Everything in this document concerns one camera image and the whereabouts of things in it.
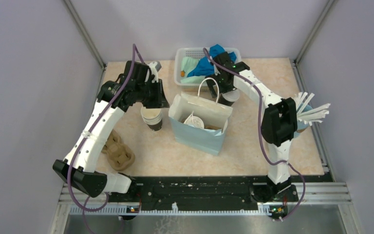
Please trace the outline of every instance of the paper bag handle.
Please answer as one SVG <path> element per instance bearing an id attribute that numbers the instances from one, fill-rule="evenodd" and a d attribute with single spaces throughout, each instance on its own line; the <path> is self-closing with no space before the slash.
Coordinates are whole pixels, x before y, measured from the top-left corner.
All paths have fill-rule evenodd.
<path id="1" fill-rule="evenodd" d="M 213 79 L 213 78 L 208 77 L 208 78 L 203 79 L 203 81 L 201 81 L 200 86 L 199 86 L 199 92 L 198 92 L 197 96 L 200 96 L 201 86 L 203 85 L 204 81 L 206 81 L 208 79 L 212 79 L 214 81 L 214 83 L 216 83 L 216 86 L 217 86 L 217 99 L 216 99 L 216 103 L 218 103 L 219 102 L 219 97 L 220 97 L 220 89 L 219 89 L 219 85 L 217 84 L 217 81 L 215 79 Z"/>

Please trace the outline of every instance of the gray wall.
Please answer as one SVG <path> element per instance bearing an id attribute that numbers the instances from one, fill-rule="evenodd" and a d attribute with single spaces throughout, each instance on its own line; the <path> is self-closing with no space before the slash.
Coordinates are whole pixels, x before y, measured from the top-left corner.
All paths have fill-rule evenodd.
<path id="1" fill-rule="evenodd" d="M 62 1 L 0 1 L 0 234 L 48 232 L 99 76 Z"/>
<path id="2" fill-rule="evenodd" d="M 236 47 L 244 58 L 297 56 L 327 0 L 73 0 L 105 61 L 174 59 L 180 47 Z"/>
<path id="3" fill-rule="evenodd" d="M 335 175 L 346 181 L 367 233 L 374 233 L 374 1 L 339 1 L 302 61 Z"/>

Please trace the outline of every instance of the table surface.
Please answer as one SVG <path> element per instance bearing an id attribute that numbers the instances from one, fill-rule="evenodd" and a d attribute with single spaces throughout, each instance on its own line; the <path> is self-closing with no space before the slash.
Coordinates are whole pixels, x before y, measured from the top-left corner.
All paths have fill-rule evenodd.
<path id="1" fill-rule="evenodd" d="M 298 92 L 296 79 L 288 58 L 243 59 L 255 76 L 273 92 L 282 97 L 294 97 Z M 182 91 L 174 83 L 174 61 L 160 61 L 159 78 L 170 105 L 176 94 Z M 125 62 L 109 62 L 104 82 L 116 80 L 124 72 Z M 210 93 L 202 97 L 210 99 Z M 258 103 L 241 93 L 234 103 L 223 148 L 213 156 L 175 141 L 168 118 L 168 109 L 163 109 L 163 128 L 153 132 L 143 122 L 137 103 L 117 122 L 114 129 L 135 153 L 135 162 L 123 173 L 131 176 L 264 176 L 268 164 L 259 146 L 257 134 Z M 303 175 L 323 175 L 318 149 L 310 128 L 293 140 L 290 148 L 292 165 Z M 115 171 L 101 154 L 97 171 Z"/>

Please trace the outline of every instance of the aluminum frame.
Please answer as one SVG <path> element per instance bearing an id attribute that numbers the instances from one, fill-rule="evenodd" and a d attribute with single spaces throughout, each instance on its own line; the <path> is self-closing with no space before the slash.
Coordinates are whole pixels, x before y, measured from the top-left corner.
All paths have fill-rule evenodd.
<path id="1" fill-rule="evenodd" d="M 102 78 L 105 73 L 106 64 L 103 61 L 101 55 L 99 54 L 94 42 L 92 41 L 89 33 L 87 32 L 84 23 L 80 19 L 77 11 L 75 10 L 73 4 L 70 0 L 62 0 L 65 4 L 66 9 L 70 13 L 72 20 L 77 26 L 77 29 L 79 30 L 80 35 L 82 36 L 83 40 L 87 44 L 87 47 L 91 54 L 94 56 L 100 67 L 102 68 L 102 74 L 100 76 L 100 85 L 102 84 Z M 309 48 L 310 44 L 312 43 L 312 40 L 315 38 L 316 34 L 320 31 L 320 27 L 323 24 L 323 21 L 327 17 L 329 11 L 332 9 L 332 7 L 335 5 L 337 0 L 328 0 L 325 8 L 323 9 L 322 13 L 320 14 L 316 24 L 314 25 L 311 33 L 309 34 L 308 38 L 306 39 L 305 43 L 303 44 L 297 58 L 292 63 L 292 68 L 295 74 L 296 81 L 298 83 L 299 89 L 304 92 L 308 92 L 306 84 L 304 83 L 302 74 L 299 71 L 299 63 L 304 57 L 304 54 L 306 50 Z M 319 150 L 319 155 L 322 160 L 323 170 L 325 173 L 330 173 L 332 175 L 333 167 L 331 162 L 328 158 L 328 151 L 327 148 L 323 142 L 323 137 L 321 134 L 320 126 L 318 124 L 314 124 L 312 126 L 314 138 L 316 145 Z M 302 184 L 301 183 L 294 183 L 296 185 L 296 189 L 299 194 L 302 192 Z M 75 192 L 75 196 L 77 197 L 78 201 L 83 203 L 84 200 L 87 198 L 87 196 L 82 193 L 81 191 L 73 189 Z M 105 196 L 101 195 L 97 198 L 91 199 L 89 201 L 89 206 L 99 206 L 105 201 Z M 352 204 L 352 200 L 349 194 L 349 191 L 347 189 L 346 183 L 344 182 L 319 182 L 319 183 L 306 183 L 306 196 L 304 201 L 301 205 L 329 205 L 329 204 L 337 204 L 339 206 L 339 210 L 342 216 L 342 221 L 345 226 L 347 234 L 361 234 L 363 233 L 363 229 L 359 223 L 359 219 L 357 218 L 355 209 Z M 270 205 L 280 205 L 278 202 L 268 202 L 264 204 L 258 204 L 259 205 L 259 211 L 250 211 L 250 212 L 244 212 L 244 215 L 265 215 L 266 213 L 263 212 L 266 209 L 266 206 Z M 111 214 L 112 206 L 116 206 L 117 210 L 120 211 L 117 212 L 118 214 L 125 214 L 122 208 L 124 208 L 125 205 L 108 205 L 107 209 L 103 209 L 101 212 L 97 213 L 87 213 L 87 215 L 102 215 L 102 214 Z M 74 215 L 76 214 L 77 206 L 74 205 L 72 202 L 69 194 L 68 189 L 64 186 L 62 189 L 59 202 L 57 205 L 56 213 L 53 219 L 52 227 L 51 227 L 51 234 L 63 234 L 67 220 L 68 215 Z M 173 209 L 172 211 L 169 211 L 168 213 L 155 213 L 155 212 L 145 212 L 145 215 L 232 215 L 232 214 L 240 214 L 240 211 L 235 212 L 180 212 L 178 210 Z"/>

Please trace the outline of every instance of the white plastic basket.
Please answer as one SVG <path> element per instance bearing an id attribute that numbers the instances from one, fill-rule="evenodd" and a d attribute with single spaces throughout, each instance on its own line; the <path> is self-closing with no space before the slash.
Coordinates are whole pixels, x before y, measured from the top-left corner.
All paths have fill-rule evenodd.
<path id="1" fill-rule="evenodd" d="M 234 52 L 236 54 L 236 61 L 242 61 L 242 57 L 240 56 L 240 51 L 236 48 L 224 48 L 228 53 Z M 192 57 L 195 59 L 201 59 L 204 57 L 203 48 L 202 47 L 195 47 L 195 48 L 180 48 L 177 50 L 177 54 L 175 55 L 175 63 L 174 63 L 174 82 L 177 85 L 180 85 L 183 90 L 185 91 L 197 91 L 199 89 L 200 84 L 183 84 L 181 83 L 181 61 L 184 57 Z"/>

